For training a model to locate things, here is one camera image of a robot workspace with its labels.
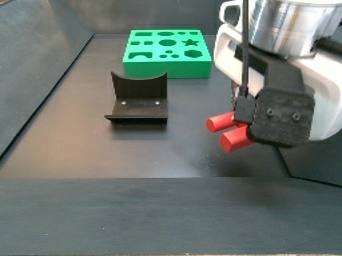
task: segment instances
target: screw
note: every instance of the screw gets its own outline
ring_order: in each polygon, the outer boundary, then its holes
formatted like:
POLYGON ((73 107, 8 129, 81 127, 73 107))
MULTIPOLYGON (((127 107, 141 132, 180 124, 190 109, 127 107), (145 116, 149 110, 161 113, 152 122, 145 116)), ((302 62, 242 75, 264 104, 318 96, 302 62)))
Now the screw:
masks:
POLYGON ((300 119, 300 114, 299 114, 299 113, 294 113, 294 114, 292 114, 292 120, 294 120, 295 122, 298 122, 299 119, 300 119))
POLYGON ((268 117, 274 116, 274 109, 272 109, 272 108, 268 108, 268 109, 267 109, 266 115, 267 115, 268 117))

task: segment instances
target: metal cylinder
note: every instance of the metal cylinder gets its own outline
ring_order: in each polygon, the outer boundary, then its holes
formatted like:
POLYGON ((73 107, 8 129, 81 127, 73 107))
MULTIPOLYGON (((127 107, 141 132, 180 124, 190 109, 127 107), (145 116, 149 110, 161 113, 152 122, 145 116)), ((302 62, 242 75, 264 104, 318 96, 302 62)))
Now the metal cylinder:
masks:
POLYGON ((250 43, 283 56, 312 55, 314 42, 332 35, 342 4, 256 0, 250 19, 250 43))

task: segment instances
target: black holder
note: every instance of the black holder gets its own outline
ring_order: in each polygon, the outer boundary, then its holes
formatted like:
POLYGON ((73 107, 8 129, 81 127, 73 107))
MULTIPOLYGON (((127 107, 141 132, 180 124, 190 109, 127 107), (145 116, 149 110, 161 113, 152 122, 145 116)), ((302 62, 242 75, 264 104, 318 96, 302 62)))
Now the black holder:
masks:
POLYGON ((112 114, 104 117, 120 123, 167 123, 167 73, 148 79, 111 75, 116 100, 112 114))

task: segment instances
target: gray surface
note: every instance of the gray surface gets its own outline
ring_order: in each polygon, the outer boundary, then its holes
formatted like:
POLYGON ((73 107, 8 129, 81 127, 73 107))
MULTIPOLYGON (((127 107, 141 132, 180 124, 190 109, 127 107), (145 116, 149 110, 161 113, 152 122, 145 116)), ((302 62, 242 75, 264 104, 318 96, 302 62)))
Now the gray surface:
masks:
POLYGON ((340 201, 290 178, 5 180, 0 255, 342 254, 340 201))
POLYGON ((342 186, 342 132, 323 141, 280 152, 294 177, 342 186))
POLYGON ((0 155, 91 36, 57 1, 0 5, 0 155))
POLYGON ((61 0, 87 26, 100 34, 131 29, 200 29, 216 34, 223 0, 61 0))
MULTIPOLYGON (((207 36, 214 49, 214 36, 207 36)), ((230 80, 168 80, 167 127, 112 125, 111 71, 127 36, 96 36, 0 162, 0 178, 286 176, 272 147, 224 153, 206 119, 230 111, 230 80)))

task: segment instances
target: green shape sorter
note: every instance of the green shape sorter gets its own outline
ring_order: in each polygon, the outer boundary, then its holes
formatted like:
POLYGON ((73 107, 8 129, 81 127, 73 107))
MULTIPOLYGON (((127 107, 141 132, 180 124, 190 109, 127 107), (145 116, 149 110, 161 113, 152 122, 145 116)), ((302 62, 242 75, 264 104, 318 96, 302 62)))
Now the green shape sorter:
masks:
POLYGON ((124 74, 148 78, 207 78, 211 56, 199 30, 132 30, 123 56, 124 74))

